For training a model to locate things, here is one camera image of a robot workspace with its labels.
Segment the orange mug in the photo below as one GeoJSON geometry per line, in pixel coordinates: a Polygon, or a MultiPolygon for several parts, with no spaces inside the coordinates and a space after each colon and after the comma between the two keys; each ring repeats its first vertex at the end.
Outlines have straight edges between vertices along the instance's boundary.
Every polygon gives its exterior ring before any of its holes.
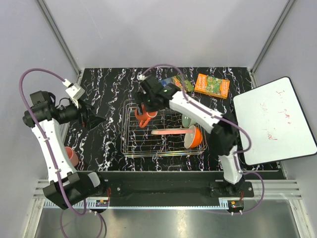
{"type": "Polygon", "coordinates": [[[157,116],[158,112],[147,112],[144,104],[142,104],[141,107],[143,110],[143,114],[138,113],[138,108],[135,109],[134,113],[136,119],[139,121],[139,127],[144,128],[148,125],[150,120],[154,119],[157,116]]]}

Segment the metal wire dish rack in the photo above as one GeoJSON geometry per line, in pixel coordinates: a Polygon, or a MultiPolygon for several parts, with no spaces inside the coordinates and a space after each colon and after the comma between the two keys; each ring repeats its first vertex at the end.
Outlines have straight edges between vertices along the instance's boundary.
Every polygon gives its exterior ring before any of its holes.
{"type": "Polygon", "coordinates": [[[121,126],[121,152],[126,157],[187,156],[199,155],[207,149],[205,131],[200,125],[196,127],[202,132],[202,142],[196,148],[184,147],[184,134],[152,135],[154,129],[180,129],[182,114],[171,109],[158,112],[145,128],[139,127],[135,117],[136,103],[132,99],[124,101],[121,126]]]}

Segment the pink cream floral plate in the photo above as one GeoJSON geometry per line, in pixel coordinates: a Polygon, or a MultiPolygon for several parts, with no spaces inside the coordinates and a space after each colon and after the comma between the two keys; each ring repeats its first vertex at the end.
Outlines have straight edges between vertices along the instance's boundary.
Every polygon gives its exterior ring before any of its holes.
{"type": "Polygon", "coordinates": [[[171,135],[171,134],[186,134],[194,133],[195,129],[190,128],[169,128],[169,129],[155,129],[151,131],[151,135],[171,135]]]}

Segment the green ceramic bowl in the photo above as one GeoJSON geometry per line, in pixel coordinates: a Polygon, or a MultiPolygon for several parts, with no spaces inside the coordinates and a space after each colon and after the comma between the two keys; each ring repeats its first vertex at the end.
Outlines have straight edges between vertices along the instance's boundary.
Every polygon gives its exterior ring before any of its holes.
{"type": "Polygon", "coordinates": [[[194,119],[191,119],[190,117],[188,117],[187,115],[182,115],[182,126],[184,128],[189,128],[192,125],[195,125],[196,121],[194,119]]]}

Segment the pink cup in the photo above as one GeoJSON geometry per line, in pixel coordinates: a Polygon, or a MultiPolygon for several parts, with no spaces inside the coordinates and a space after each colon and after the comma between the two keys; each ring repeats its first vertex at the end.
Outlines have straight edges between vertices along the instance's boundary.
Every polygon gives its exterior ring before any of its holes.
{"type": "Polygon", "coordinates": [[[76,154],[76,152],[71,148],[66,146],[65,150],[67,152],[68,158],[73,166],[77,166],[79,164],[79,158],[76,154]]]}

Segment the orange bowl white inside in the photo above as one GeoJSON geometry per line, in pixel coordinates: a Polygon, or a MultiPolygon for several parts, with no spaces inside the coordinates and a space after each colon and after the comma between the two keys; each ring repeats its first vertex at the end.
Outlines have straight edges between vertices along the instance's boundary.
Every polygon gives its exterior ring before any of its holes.
{"type": "Polygon", "coordinates": [[[184,147],[186,149],[193,149],[201,144],[203,136],[195,125],[190,126],[189,129],[191,132],[185,134],[184,147]]]}

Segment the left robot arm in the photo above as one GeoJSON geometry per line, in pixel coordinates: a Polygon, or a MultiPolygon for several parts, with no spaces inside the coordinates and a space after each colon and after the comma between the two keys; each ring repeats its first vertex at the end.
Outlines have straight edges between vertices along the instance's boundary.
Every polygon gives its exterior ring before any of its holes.
{"type": "Polygon", "coordinates": [[[51,92],[38,91],[30,98],[33,105],[22,119],[36,136],[46,161],[50,184],[44,187],[44,196],[65,210],[90,196],[104,195],[107,184],[101,174],[75,169],[59,129],[62,124],[78,121],[85,129],[92,130],[105,118],[94,114],[93,107],[82,100],[78,107],[74,103],[57,107],[51,92]]]}

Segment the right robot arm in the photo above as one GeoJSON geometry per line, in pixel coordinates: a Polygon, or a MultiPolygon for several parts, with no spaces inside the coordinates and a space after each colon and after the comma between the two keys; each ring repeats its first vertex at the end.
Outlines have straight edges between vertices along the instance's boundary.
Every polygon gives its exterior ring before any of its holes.
{"type": "Polygon", "coordinates": [[[163,85],[154,76],[144,75],[140,76],[139,82],[142,89],[135,94],[135,114],[140,127],[148,124],[151,114],[165,109],[193,119],[210,136],[210,149],[220,158],[226,193],[233,197],[241,193],[245,179],[235,157],[239,128],[233,120],[204,106],[173,83],[163,85]]]}

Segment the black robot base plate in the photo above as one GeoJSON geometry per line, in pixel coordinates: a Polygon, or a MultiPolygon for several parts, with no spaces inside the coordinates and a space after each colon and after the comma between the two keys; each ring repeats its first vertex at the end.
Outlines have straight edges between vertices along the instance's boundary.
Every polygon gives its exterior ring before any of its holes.
{"type": "Polygon", "coordinates": [[[220,199],[254,198],[256,185],[267,190],[269,182],[281,179],[276,172],[247,172],[237,185],[224,180],[223,172],[99,172],[111,190],[110,207],[198,208],[220,206],[220,199]]]}

